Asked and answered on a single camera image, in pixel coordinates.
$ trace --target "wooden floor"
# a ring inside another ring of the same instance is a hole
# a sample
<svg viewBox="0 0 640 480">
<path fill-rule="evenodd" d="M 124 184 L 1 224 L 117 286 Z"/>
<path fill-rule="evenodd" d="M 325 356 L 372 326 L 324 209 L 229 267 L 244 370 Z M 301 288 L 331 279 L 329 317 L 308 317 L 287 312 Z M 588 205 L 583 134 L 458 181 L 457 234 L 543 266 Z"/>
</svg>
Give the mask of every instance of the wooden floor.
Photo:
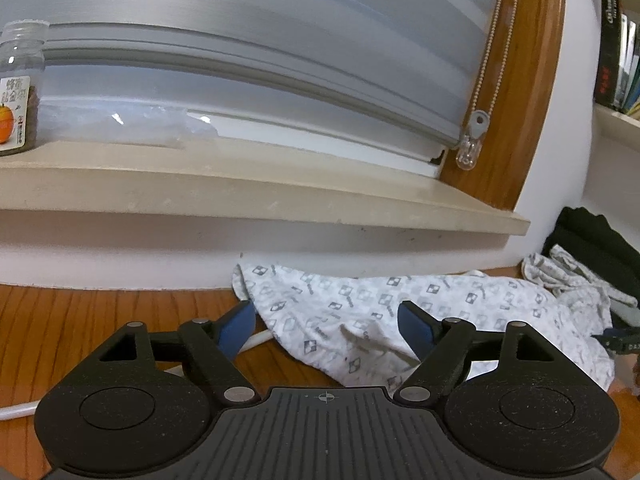
<svg viewBox="0 0 640 480">
<path fill-rule="evenodd" d="M 195 317 L 217 319 L 236 302 L 229 290 L 95 292 L 0 285 L 0 406 L 42 398 L 126 322 L 140 320 L 153 332 L 170 331 Z M 262 394 L 276 384 L 337 386 L 292 359 L 275 341 L 244 352 L 236 365 Z M 623 430 L 607 470 L 628 480 L 640 472 L 640 402 L 621 384 L 612 396 L 622 412 Z M 0 422 L 0 467 L 26 480 L 48 471 L 33 417 Z"/>
</svg>

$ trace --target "patterned fabric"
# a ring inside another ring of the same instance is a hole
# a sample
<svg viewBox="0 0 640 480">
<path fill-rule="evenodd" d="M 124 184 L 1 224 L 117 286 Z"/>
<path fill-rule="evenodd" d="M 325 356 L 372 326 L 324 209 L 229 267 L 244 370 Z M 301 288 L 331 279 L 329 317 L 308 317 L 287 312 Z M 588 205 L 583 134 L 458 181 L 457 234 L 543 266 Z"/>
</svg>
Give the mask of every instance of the patterned fabric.
<svg viewBox="0 0 640 480">
<path fill-rule="evenodd" d="M 465 276 L 333 278 L 283 266 L 241 264 L 232 283 L 239 298 L 253 300 L 274 338 L 293 357 L 344 386 L 385 386 L 392 394 L 415 370 L 418 361 L 396 319 L 404 300 L 438 320 L 459 317 L 479 330 L 502 332 L 511 320 L 525 321 L 602 388 L 608 389 L 613 380 L 607 352 L 595 340 L 596 345 L 591 344 L 591 333 L 578 330 L 572 311 L 524 280 L 478 271 Z M 582 314 L 596 318 L 601 313 Z M 605 322 L 594 320 L 590 326 Z M 495 366 L 474 363 L 469 378 Z"/>
<path fill-rule="evenodd" d="M 597 318 L 606 320 L 604 328 L 611 326 L 609 309 L 629 325 L 640 326 L 638 300 L 601 279 L 559 245 L 551 248 L 548 258 L 541 254 L 524 258 L 522 275 L 550 290 L 572 311 L 596 309 Z"/>
</svg>

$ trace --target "gray cloth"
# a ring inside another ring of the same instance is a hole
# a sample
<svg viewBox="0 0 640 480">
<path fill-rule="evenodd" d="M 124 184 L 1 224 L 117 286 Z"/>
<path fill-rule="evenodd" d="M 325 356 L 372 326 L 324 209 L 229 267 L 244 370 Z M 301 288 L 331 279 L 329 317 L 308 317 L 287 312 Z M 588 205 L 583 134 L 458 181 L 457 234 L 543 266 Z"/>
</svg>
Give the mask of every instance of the gray cloth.
<svg viewBox="0 0 640 480">
<path fill-rule="evenodd" d="M 552 247 L 549 258 L 541 254 L 524 258 L 522 275 L 530 282 L 544 286 L 559 303 L 572 310 L 592 309 L 606 316 L 606 328 L 611 327 L 609 311 L 631 326 L 640 326 L 638 300 L 601 279 L 559 245 Z"/>
</svg>

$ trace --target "glass jar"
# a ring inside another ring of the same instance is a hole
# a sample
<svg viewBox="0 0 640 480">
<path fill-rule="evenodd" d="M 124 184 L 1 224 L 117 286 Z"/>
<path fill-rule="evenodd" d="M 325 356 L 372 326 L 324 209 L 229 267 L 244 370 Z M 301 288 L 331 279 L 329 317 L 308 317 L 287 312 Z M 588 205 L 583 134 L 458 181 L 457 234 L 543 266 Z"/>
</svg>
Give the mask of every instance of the glass jar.
<svg viewBox="0 0 640 480">
<path fill-rule="evenodd" d="M 0 156 L 35 146 L 49 23 L 7 23 L 0 37 Z"/>
</svg>

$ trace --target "window blind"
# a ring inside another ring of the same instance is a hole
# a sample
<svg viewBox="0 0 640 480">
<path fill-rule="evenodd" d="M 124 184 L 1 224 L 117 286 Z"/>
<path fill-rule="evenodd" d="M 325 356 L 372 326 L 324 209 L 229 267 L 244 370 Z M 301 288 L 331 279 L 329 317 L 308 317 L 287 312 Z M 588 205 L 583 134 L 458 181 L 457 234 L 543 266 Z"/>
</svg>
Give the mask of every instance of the window blind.
<svg viewBox="0 0 640 480">
<path fill-rule="evenodd" d="M 495 0 L 0 0 L 51 22 L 54 64 L 215 74 L 304 94 L 453 146 Z"/>
</svg>

